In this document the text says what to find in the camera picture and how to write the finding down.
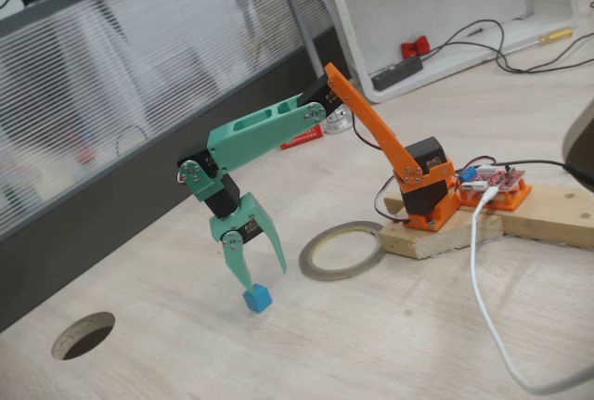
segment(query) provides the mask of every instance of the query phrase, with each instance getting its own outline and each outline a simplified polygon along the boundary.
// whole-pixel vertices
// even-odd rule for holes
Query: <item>tape roll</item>
[[[321,232],[315,238],[310,240],[307,245],[301,251],[299,256],[299,266],[301,271],[307,277],[316,279],[318,281],[337,281],[339,279],[347,279],[348,277],[354,277],[359,275],[375,264],[377,264],[386,255],[386,251],[380,245],[380,230],[382,229],[380,224],[368,221],[354,221],[334,226],[326,231]],[[350,233],[352,231],[362,231],[375,236],[376,248],[373,253],[359,264],[351,265],[349,267],[340,268],[336,270],[326,270],[320,268],[314,264],[314,255],[317,250],[329,240],[336,238],[337,236],[343,235],[344,233]]]

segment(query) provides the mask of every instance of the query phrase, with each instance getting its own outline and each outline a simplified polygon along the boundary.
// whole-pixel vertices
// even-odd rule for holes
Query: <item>red circuit board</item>
[[[522,179],[525,171],[510,170],[509,173],[505,171],[482,171],[480,168],[476,170],[478,173],[472,179],[472,182],[487,182],[490,187],[499,187],[499,192],[505,193],[511,189]]]

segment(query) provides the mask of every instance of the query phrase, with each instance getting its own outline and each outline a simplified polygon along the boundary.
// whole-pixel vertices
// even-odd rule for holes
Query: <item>white plastic box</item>
[[[351,73],[365,96],[382,103],[494,57],[481,47],[452,45],[423,62],[423,70],[384,90],[371,77],[402,61],[400,45],[425,35],[439,46],[477,19],[495,19],[505,29],[504,52],[517,50],[538,38],[575,27],[576,0],[328,0]],[[457,41],[498,47],[500,31],[491,23],[473,26]]]

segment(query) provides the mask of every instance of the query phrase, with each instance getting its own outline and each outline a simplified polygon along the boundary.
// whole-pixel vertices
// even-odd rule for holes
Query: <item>red object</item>
[[[414,43],[402,43],[400,51],[402,52],[402,59],[409,59],[428,53],[431,50],[429,41],[426,36],[420,36]]]
[[[313,128],[308,129],[303,134],[297,135],[291,141],[287,143],[283,143],[280,145],[281,149],[287,149],[290,147],[296,147],[297,145],[301,145],[302,143],[309,142],[310,140],[314,140],[315,138],[323,137],[324,133],[322,132],[322,128],[320,125],[314,126]]]
[[[420,36],[415,42],[415,47],[419,55],[426,54],[431,50],[431,47],[429,46],[429,41],[427,41],[426,36]]]
[[[402,51],[402,59],[416,57],[419,54],[414,43],[402,43],[400,45],[400,50]]]

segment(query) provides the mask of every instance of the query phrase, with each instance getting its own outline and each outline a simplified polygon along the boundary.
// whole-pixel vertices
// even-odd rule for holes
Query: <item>wooden base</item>
[[[390,213],[407,215],[400,193],[386,197],[385,204]],[[390,223],[380,232],[381,245],[387,252],[415,259],[467,247],[473,211],[473,207],[461,207],[436,233]],[[534,186],[515,212],[484,210],[479,241],[503,234],[594,247],[594,196],[581,189]]]

